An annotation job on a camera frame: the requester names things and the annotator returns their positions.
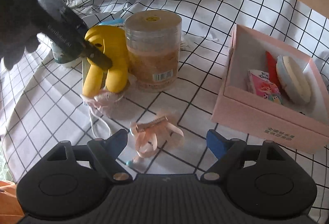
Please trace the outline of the yellow plush toy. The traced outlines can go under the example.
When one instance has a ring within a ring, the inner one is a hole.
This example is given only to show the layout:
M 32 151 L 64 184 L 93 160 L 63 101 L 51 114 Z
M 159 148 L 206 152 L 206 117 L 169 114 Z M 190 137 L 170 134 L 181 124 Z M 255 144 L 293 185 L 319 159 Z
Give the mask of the yellow plush toy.
M 85 77 L 82 94 L 94 97 L 106 89 L 120 93 L 128 83 L 128 50 L 123 29 L 114 26 L 90 28 L 85 40 L 92 45 L 87 58 L 90 68 Z

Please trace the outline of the pink ribbon hair clip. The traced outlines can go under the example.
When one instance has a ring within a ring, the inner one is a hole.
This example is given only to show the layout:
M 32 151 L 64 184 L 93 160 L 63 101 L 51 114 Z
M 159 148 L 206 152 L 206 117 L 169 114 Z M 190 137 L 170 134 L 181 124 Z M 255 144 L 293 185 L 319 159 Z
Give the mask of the pink ribbon hair clip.
M 173 134 L 184 138 L 184 133 L 177 126 L 176 117 L 173 114 L 161 113 L 149 122 L 132 122 L 129 131 L 134 137 L 134 149 L 137 154 L 126 162 L 126 166 L 130 168 L 142 159 L 156 155 L 160 143 L 169 143 Z

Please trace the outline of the Kleenex cartoon tissue pack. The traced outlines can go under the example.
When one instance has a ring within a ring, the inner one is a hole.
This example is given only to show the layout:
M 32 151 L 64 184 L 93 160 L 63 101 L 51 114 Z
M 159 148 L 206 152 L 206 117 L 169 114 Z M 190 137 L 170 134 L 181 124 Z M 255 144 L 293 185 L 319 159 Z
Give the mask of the Kleenex cartoon tissue pack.
M 279 88 L 269 80 L 268 72 L 249 70 L 247 80 L 248 90 L 266 100 L 276 104 L 282 104 Z

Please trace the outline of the green lid air freshener jar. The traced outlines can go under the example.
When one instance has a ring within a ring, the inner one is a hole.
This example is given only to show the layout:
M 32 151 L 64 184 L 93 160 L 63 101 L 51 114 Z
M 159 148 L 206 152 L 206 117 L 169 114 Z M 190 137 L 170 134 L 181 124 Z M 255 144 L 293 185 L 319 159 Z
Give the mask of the green lid air freshener jar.
M 74 68 L 81 62 L 81 58 L 74 59 L 69 56 L 53 41 L 51 41 L 51 49 L 55 62 L 65 68 Z

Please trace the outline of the blue white wipes pack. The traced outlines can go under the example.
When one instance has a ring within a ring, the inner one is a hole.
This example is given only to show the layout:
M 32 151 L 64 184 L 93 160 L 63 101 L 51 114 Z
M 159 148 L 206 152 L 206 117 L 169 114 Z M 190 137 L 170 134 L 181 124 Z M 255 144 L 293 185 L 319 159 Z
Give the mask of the blue white wipes pack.
M 113 26 L 113 27 L 123 28 L 124 19 L 118 18 L 118 19 L 114 19 L 114 20 L 106 20 L 106 21 L 99 23 L 99 26 Z

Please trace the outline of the clear cotton pad canister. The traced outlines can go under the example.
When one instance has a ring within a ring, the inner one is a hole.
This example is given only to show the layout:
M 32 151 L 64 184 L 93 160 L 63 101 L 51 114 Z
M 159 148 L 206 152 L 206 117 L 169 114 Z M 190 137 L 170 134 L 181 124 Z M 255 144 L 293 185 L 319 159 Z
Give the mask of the clear cotton pad canister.
M 138 12 L 124 21 L 129 72 L 140 90 L 160 92 L 177 78 L 181 28 L 181 17 L 166 10 Z

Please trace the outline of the white black checkered tablecloth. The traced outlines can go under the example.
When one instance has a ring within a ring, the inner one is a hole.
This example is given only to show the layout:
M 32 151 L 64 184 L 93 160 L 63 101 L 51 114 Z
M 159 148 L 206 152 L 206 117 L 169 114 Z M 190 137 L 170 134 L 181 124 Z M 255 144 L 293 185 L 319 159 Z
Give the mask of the white black checkered tablecloth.
M 129 72 L 110 118 L 112 135 L 128 133 L 117 162 L 132 176 L 113 184 L 92 166 L 88 105 L 80 97 L 89 69 L 43 59 L 13 112 L 2 142 L 22 223 L 323 223 L 328 220 L 328 144 L 314 153 L 243 133 L 212 120 L 233 30 L 242 25 L 310 56 L 328 91 L 328 19 L 296 0 L 70 0 L 88 30 L 150 10 L 182 19 L 177 78 L 160 92 L 140 90 Z M 131 168 L 129 131 L 157 114 L 173 114 L 184 138 L 160 143 Z M 200 177 L 217 161 L 207 148 L 214 129 L 246 142 L 241 168 L 224 181 Z

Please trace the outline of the pink cardboard box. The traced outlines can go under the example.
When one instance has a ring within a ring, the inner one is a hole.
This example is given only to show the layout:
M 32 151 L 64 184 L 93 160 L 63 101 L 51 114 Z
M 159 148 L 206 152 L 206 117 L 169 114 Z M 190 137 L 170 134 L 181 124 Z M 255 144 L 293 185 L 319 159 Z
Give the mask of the pink cardboard box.
M 310 56 L 236 25 L 212 120 L 314 153 L 328 144 L 328 91 Z

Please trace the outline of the red plush piece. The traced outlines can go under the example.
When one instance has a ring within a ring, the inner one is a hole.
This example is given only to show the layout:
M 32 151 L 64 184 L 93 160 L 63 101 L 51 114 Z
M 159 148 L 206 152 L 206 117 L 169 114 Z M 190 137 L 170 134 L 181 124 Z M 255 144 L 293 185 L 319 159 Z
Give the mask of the red plush piece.
M 280 84 L 276 70 L 277 61 L 268 51 L 266 51 L 265 55 L 269 73 L 269 80 L 270 82 L 274 83 L 280 91 L 282 91 L 282 86 Z

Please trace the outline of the pink drawstring pouch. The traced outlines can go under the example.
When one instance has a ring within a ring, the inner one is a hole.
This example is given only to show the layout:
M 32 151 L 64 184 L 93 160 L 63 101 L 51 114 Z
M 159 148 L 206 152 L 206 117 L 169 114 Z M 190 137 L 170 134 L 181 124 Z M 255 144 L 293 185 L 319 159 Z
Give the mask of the pink drawstring pouch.
M 101 123 L 103 123 L 106 126 L 106 128 L 109 131 L 108 137 L 111 137 L 112 131 L 109 124 L 101 116 L 99 116 L 98 113 L 106 116 L 107 118 L 110 118 L 114 108 L 117 106 L 119 101 L 123 99 L 124 92 L 122 91 L 120 93 L 114 93 L 106 89 L 101 89 L 96 96 L 87 97 L 81 94 L 80 97 L 83 103 L 85 105 L 88 105 L 89 107 L 88 115 L 89 115 L 89 121 L 90 121 L 93 137 L 95 139 L 103 138 L 102 135 L 99 136 L 95 131 L 94 118 L 96 118 L 96 120 L 99 120 Z

